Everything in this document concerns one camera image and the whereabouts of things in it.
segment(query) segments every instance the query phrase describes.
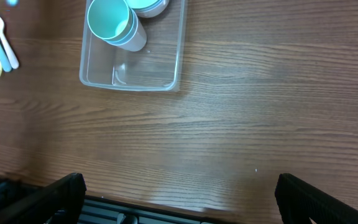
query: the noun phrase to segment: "wooden table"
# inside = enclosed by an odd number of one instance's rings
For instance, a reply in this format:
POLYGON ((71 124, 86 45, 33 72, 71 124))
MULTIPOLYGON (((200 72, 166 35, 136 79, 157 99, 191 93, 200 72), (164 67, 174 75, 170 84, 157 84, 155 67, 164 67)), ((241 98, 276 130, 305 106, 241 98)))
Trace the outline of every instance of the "wooden table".
POLYGON ((0 175, 81 172, 89 194, 281 223, 290 172, 358 209, 358 1, 189 0, 177 93, 81 84, 84 14, 0 1, 21 62, 0 78, 0 175))

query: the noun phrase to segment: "spoon handle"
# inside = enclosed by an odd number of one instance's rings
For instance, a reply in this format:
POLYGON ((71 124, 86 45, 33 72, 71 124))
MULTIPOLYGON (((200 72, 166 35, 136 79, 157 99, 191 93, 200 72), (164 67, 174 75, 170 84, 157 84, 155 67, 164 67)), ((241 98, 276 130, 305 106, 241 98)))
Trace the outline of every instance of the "spoon handle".
POLYGON ((2 68, 4 69, 5 72, 10 72, 12 70, 12 66, 6 57, 6 54, 5 54, 4 49, 2 48, 1 44, 0 44, 0 61, 2 64, 2 68))
POLYGON ((2 44, 4 46, 4 49, 5 49, 6 55, 7 55, 8 59, 9 59, 9 62, 12 65, 12 68, 13 69, 19 68, 19 62, 17 61, 16 55, 13 52, 11 46, 9 45, 9 42, 6 40, 4 32, 0 32, 0 39, 1 39, 2 44))

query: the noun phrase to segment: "plastic bin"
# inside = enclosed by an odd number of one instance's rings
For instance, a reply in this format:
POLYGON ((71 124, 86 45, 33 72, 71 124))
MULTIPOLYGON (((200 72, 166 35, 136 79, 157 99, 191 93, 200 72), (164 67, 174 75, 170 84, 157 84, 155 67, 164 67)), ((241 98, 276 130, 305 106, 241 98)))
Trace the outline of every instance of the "plastic bin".
MULTIPOLYGON (((86 1, 86 13, 92 0, 86 1)), ((92 34, 85 17, 80 80, 111 90, 178 91, 186 31, 187 0, 171 0, 157 17, 139 18, 147 33, 138 52, 109 45, 92 34)))

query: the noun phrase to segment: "spoon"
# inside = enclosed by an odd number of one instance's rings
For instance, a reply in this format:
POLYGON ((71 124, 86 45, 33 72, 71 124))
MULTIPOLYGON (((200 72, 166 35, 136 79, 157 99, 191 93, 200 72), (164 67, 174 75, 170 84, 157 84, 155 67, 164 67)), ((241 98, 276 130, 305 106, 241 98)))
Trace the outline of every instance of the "spoon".
POLYGON ((6 55, 9 59, 9 63, 11 63, 12 68, 17 69, 19 68, 19 62, 17 61, 17 58, 15 56, 15 53, 13 52, 11 46, 9 45, 8 41, 6 40, 5 34, 4 34, 4 21, 0 17, 0 39, 4 46, 6 55))

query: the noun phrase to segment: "plastic cup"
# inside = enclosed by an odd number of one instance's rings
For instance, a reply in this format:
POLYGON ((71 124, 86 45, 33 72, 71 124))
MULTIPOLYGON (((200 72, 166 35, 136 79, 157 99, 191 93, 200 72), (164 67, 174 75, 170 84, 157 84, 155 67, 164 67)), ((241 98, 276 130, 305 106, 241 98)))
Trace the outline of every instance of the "plastic cup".
POLYGON ((137 16, 151 18, 163 12, 167 8, 169 0, 127 0, 127 2, 129 7, 135 10, 137 16))
POLYGON ((142 50, 142 48, 146 45, 147 35, 142 24, 140 23, 140 20, 135 15, 135 12, 133 10, 131 11, 134 14, 134 21, 133 21, 132 29, 129 31, 129 33, 121 40, 117 40, 117 41, 105 40, 105 41, 111 45, 122 48, 124 50, 136 52, 142 50))
POLYGON ((125 0, 94 0, 88 9, 88 26, 103 40, 121 40, 132 29, 135 14, 125 0))

